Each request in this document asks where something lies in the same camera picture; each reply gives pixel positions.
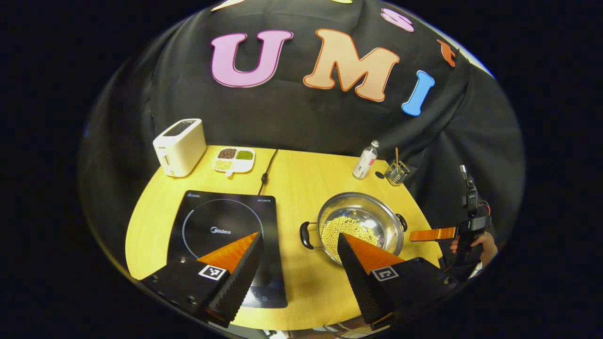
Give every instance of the letter m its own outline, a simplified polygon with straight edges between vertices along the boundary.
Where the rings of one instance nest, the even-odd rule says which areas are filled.
[[[384,89],[391,68],[400,61],[397,54],[379,47],[360,59],[354,41],[348,34],[321,28],[316,31],[316,35],[323,40],[323,46],[314,72],[303,79],[306,86],[319,89],[335,87],[335,80],[331,78],[331,74],[333,68],[337,66],[339,83],[343,91],[347,92],[366,75],[364,81],[356,87],[356,94],[373,101],[385,99]]]

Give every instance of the black induction cooktop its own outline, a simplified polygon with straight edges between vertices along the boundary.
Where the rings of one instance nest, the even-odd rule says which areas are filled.
[[[186,191],[172,227],[168,261],[198,259],[255,232],[264,238],[264,255],[241,306],[285,308],[288,302],[272,196]]]

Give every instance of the human hand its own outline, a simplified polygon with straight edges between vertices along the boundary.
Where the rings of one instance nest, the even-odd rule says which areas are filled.
[[[473,247],[477,244],[482,244],[483,251],[482,251],[482,254],[479,256],[479,258],[482,261],[482,265],[484,267],[486,267],[490,263],[490,261],[492,261],[494,256],[496,256],[496,254],[498,253],[498,248],[496,247],[496,244],[494,244],[494,238],[492,237],[492,234],[490,234],[486,231],[484,231],[484,234],[477,237],[477,239],[475,239],[471,243],[471,247]],[[452,250],[452,253],[456,253],[457,248],[458,248],[458,240],[455,239],[452,241],[452,244],[450,245],[450,249]]]

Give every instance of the pink letter u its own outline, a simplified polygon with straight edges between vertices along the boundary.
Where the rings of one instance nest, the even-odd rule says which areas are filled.
[[[239,72],[235,68],[236,49],[239,43],[247,39],[244,33],[228,34],[212,41],[213,78],[228,87],[253,87],[270,80],[279,63],[280,49],[285,40],[293,38],[289,31],[263,31],[257,35],[262,40],[262,52],[256,69],[250,72]]]

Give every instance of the midea logo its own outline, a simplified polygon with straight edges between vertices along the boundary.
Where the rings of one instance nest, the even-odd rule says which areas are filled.
[[[230,231],[229,231],[229,230],[221,230],[221,229],[219,229],[219,228],[217,228],[217,227],[212,227],[212,228],[210,228],[210,229],[209,229],[209,231],[210,231],[210,232],[212,232],[212,233],[225,233],[225,234],[230,234]]]

